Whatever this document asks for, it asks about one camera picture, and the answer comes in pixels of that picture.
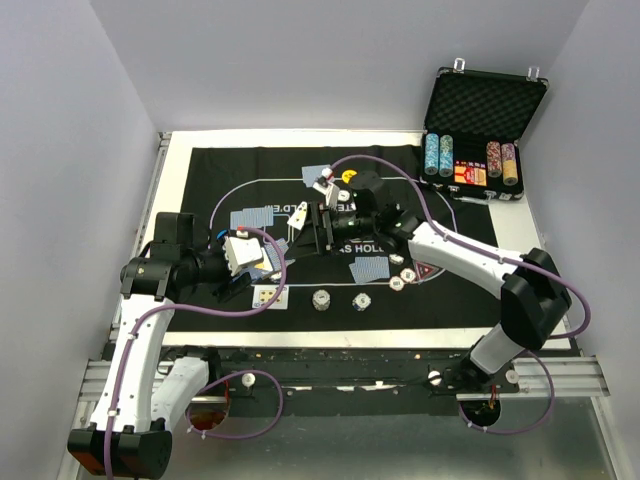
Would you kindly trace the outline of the blue yellow card box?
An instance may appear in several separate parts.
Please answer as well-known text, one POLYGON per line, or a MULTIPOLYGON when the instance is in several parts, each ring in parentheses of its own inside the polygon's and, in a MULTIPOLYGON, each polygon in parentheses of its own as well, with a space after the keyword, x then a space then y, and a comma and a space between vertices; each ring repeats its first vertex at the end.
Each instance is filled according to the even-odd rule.
POLYGON ((275 271, 272 268, 267 254, 263 255, 260 262, 248 268, 248 273, 253 281, 269 279, 271 275, 277 272, 281 272, 281 270, 275 271))

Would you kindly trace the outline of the blue backed card deck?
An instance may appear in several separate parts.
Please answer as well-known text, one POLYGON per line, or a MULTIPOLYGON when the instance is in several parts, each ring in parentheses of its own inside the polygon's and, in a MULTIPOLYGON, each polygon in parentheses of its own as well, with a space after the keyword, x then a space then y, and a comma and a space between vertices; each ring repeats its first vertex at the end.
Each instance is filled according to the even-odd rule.
POLYGON ((271 242, 266 241, 264 244, 264 249, 266 251, 267 257, 271 263, 272 268, 275 271, 280 271, 281 265, 280 265, 280 257, 279 257, 278 251, 280 251, 282 255, 285 255, 289 248, 289 245, 284 238, 278 239, 276 243, 277 243, 277 247, 274 247, 274 245, 271 242))

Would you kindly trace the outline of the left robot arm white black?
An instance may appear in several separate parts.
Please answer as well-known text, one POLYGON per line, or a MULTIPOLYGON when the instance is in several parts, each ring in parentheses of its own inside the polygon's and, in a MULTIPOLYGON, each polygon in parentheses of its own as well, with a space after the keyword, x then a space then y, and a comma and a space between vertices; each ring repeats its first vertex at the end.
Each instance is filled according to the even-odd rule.
POLYGON ((245 270, 263 256, 259 240, 245 231, 199 241, 193 215, 157 214, 152 240, 120 274, 120 329, 102 395, 88 425, 69 434, 68 451, 86 471, 162 477, 191 398, 214 393, 222 380, 215 349, 184 347, 167 379, 154 384, 179 296, 200 285, 233 296, 250 284, 245 270))

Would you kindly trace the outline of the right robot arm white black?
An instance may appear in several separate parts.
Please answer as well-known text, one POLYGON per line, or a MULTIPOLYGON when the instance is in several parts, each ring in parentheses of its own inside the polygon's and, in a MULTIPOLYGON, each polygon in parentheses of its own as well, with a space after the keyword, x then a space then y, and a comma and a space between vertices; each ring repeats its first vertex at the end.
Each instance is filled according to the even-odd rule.
POLYGON ((350 240, 373 240, 387 253, 447 270, 492 294, 501 304, 500 321, 457 369, 467 389, 485 390, 514 357, 541 349, 569 310, 572 300, 547 252, 518 255, 428 222, 402 209, 374 171, 356 174, 348 189, 352 211, 310 203, 287 258, 326 256, 350 240))

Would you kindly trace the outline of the black poker felt mat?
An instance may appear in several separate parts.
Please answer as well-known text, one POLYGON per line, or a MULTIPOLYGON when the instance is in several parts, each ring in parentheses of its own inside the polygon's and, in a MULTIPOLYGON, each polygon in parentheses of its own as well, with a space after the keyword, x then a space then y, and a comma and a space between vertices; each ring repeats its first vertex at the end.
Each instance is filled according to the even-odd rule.
MULTIPOLYGON (((330 165, 343 157, 350 159, 346 164, 349 168, 375 170, 384 177, 402 208, 414 214, 422 212, 417 195, 407 182, 376 161, 383 158, 415 176, 421 151, 413 146, 195 148, 188 163, 180 209, 194 214, 199 226, 211 226, 220 232, 229 227, 232 211, 272 206, 274 225, 267 231, 276 240, 286 238, 284 213, 302 201, 321 197, 304 185, 301 169, 330 165)), ((169 329, 172 332, 294 332, 480 328, 492 327, 499 321, 501 307, 496 298, 449 272, 407 286, 400 292, 386 285, 355 284, 349 269, 355 258, 382 254, 374 243, 350 243, 336 255, 299 259, 287 269, 287 310, 269 309, 240 319, 178 311, 169 329), (331 295, 326 311, 317 311, 312 305, 312 295, 318 289, 327 290, 331 295), (372 299, 371 306, 361 312, 352 306, 353 298, 359 293, 366 293, 372 299)))

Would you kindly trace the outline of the grey white chip stack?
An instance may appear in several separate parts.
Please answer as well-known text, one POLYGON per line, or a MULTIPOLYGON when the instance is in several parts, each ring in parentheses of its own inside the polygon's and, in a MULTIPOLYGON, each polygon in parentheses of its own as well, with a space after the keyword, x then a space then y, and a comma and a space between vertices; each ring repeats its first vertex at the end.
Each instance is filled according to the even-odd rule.
POLYGON ((312 295, 312 305, 317 311, 326 311, 331 304, 331 295, 327 290, 318 289, 312 295))

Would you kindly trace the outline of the yellow dealer button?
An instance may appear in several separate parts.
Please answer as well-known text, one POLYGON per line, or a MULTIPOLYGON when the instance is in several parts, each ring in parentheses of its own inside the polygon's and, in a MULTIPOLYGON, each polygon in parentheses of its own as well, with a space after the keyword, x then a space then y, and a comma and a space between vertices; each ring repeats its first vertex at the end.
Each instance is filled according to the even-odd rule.
POLYGON ((341 174, 341 179, 344 183, 348 184, 351 181, 351 179, 356 175, 357 175, 357 172, 355 170, 348 169, 341 174))

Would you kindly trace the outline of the blue white chip stack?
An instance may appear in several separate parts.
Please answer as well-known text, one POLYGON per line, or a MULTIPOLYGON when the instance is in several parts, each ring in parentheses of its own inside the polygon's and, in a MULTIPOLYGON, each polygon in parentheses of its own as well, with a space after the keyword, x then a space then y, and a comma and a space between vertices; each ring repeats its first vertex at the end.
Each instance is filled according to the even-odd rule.
POLYGON ((372 303, 371 297, 366 293, 357 294, 352 300, 352 306, 356 311, 365 311, 367 310, 372 303))

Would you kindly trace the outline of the red triangle mat logo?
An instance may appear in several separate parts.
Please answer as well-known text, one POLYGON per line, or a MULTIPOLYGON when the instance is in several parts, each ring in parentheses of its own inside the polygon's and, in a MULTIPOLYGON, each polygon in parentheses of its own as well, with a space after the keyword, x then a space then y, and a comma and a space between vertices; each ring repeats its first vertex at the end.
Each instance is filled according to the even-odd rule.
POLYGON ((416 273, 416 282, 424 283, 440 274, 441 269, 431 264, 423 262, 414 263, 414 271, 416 273))

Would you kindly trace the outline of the light blue chip row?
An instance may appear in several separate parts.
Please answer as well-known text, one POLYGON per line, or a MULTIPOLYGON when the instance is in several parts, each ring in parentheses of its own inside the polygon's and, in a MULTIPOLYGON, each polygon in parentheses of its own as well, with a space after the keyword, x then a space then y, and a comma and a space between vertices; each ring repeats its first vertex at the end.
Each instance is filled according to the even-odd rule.
POLYGON ((436 133, 428 133, 425 136, 424 173, 436 175, 439 171, 439 136, 436 133))

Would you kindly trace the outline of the teal chip row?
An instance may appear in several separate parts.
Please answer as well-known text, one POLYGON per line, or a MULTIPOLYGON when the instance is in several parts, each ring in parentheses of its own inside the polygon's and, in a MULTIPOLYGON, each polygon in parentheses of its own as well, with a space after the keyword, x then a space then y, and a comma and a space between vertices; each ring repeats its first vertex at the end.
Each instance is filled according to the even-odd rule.
POLYGON ((439 140, 439 174, 442 177, 449 177, 453 174, 453 137, 443 135, 439 140))

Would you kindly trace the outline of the red card deck in case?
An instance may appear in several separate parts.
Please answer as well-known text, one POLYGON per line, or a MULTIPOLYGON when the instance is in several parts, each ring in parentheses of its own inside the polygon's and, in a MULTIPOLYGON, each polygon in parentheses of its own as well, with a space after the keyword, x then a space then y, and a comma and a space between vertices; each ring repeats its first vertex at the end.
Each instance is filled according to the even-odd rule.
POLYGON ((487 186, 487 168, 485 163, 455 160, 454 182, 467 186, 487 186))

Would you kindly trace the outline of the black aluminium chip case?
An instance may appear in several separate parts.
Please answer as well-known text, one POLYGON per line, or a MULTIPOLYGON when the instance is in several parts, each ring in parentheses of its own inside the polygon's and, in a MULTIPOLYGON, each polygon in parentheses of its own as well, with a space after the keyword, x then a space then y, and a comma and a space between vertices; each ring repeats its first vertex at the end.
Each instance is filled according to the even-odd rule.
POLYGON ((451 67, 436 74, 423 122, 420 180, 436 191, 456 199, 517 201, 524 196, 519 143, 549 88, 539 69, 531 67, 525 75, 471 70, 457 58, 451 67), (467 186, 454 182, 453 174, 442 177, 424 173, 425 136, 436 133, 453 137, 455 160, 486 164, 486 145, 498 141, 512 143, 516 150, 518 182, 503 183, 503 176, 491 178, 487 186, 467 186))

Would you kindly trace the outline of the red chip row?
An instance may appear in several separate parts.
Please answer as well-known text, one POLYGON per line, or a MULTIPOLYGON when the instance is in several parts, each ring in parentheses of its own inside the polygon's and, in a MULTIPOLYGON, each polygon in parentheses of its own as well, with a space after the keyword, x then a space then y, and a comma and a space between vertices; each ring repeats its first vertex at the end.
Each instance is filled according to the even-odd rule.
POLYGON ((490 141, 486 145, 487 173, 491 178, 502 175, 502 151, 498 141, 490 141))

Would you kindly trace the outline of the white table board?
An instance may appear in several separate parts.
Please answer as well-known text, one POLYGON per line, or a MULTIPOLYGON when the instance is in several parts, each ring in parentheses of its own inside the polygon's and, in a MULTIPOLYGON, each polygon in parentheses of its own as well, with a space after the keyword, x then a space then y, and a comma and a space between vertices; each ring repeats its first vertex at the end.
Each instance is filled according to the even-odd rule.
MULTIPOLYGON (((153 236, 151 217, 162 207, 179 207, 187 178, 191 150, 194 148, 254 147, 368 147, 416 146, 419 131, 340 130, 340 129, 223 129, 208 131, 174 131, 160 135, 156 168, 150 193, 137 231, 135 251, 153 236)), ((488 204, 500 247, 526 252, 539 247, 541 240, 526 198, 517 201, 493 200, 488 204)), ((271 332, 271 333, 168 333, 164 344, 185 344, 192 339, 214 341, 219 345, 284 346, 329 348, 468 348, 486 328, 373 330, 345 332, 271 332)))

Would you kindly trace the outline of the purple yellow chip row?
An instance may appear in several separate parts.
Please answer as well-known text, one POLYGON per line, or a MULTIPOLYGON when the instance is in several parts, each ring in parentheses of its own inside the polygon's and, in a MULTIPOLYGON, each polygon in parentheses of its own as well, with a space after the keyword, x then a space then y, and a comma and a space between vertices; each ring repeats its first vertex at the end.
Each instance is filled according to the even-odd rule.
POLYGON ((513 186, 518 182, 516 150, 512 143, 501 145, 503 183, 513 186))

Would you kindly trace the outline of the aluminium mounting rail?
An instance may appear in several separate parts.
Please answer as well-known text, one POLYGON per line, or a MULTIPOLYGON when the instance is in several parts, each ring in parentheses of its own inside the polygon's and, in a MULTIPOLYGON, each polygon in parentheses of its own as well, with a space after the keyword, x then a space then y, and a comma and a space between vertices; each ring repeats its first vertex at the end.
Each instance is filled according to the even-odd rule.
MULTIPOLYGON (((610 395, 602 368, 595 357, 547 357, 542 363, 554 384, 557 398, 591 398, 610 395)), ((518 358, 511 367, 517 373, 516 384, 498 389, 500 399, 541 399, 549 392, 547 375, 533 358, 518 358)), ((110 361, 90 361, 80 387, 80 402, 97 402, 103 393, 110 361)))

